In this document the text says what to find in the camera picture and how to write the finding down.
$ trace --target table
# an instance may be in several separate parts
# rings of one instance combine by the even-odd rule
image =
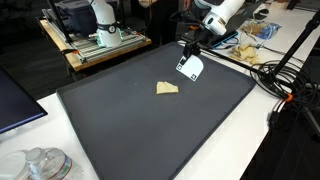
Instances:
[[[283,33],[279,31],[279,34],[275,37],[277,40],[287,39],[286,42],[277,42],[272,39],[266,45],[275,49],[279,47],[278,50],[285,51],[290,48],[295,40],[294,38],[298,37],[303,30],[306,22],[302,21],[311,18],[313,13],[276,8],[271,7],[270,11],[282,15],[278,21],[283,22],[281,25],[285,30],[291,29],[291,31]],[[296,22],[299,23],[290,22],[291,16],[294,16]],[[276,16],[270,14],[268,18],[271,19],[272,17],[275,18]],[[319,34],[318,28],[310,35],[307,43],[304,43],[302,49],[298,51],[299,55],[297,56],[299,58],[306,59]],[[268,51],[261,50],[261,54],[259,51],[261,57],[267,57],[268,54],[270,57],[281,58],[280,55],[271,54]],[[245,69],[230,62],[212,59],[248,74]],[[277,98],[268,95],[261,88],[255,87],[192,157],[176,179],[240,179],[268,132],[268,115],[277,101]],[[0,156],[21,149],[57,147],[65,151],[83,167],[84,179],[97,179],[57,95],[53,94],[43,98],[39,100],[39,103],[48,111],[49,115],[0,135]]]
[[[49,24],[49,22],[47,20],[40,20],[39,21],[40,26],[42,27],[43,31],[45,31],[45,33],[47,33],[50,38],[52,39],[52,41],[57,45],[57,47],[59,48],[60,51],[64,50],[64,49],[69,49],[70,47],[68,46],[68,44],[58,35],[58,33],[53,29],[53,27]],[[81,63],[81,61],[79,60],[79,58],[77,58],[77,56],[75,56],[74,54],[70,53],[70,54],[66,54],[66,60],[68,62],[68,64],[71,65],[72,69],[75,72],[78,72],[80,70],[89,68],[93,65],[102,63],[104,61],[110,60],[112,58],[118,57],[120,55],[132,52],[134,50],[137,50],[139,48],[145,47],[147,45],[151,44],[151,40],[149,38],[146,38],[145,41],[142,41],[138,44],[135,44],[133,46],[129,46],[127,48],[118,50],[118,51],[114,51],[112,53],[106,54],[96,60],[92,60],[92,61],[87,61],[85,63]]]

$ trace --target computer screen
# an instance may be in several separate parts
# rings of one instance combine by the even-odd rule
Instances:
[[[0,134],[47,115],[47,112],[0,65]]]

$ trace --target bag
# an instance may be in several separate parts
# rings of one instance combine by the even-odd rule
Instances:
[[[150,7],[155,2],[157,2],[157,0],[139,0],[139,4],[144,8]]]

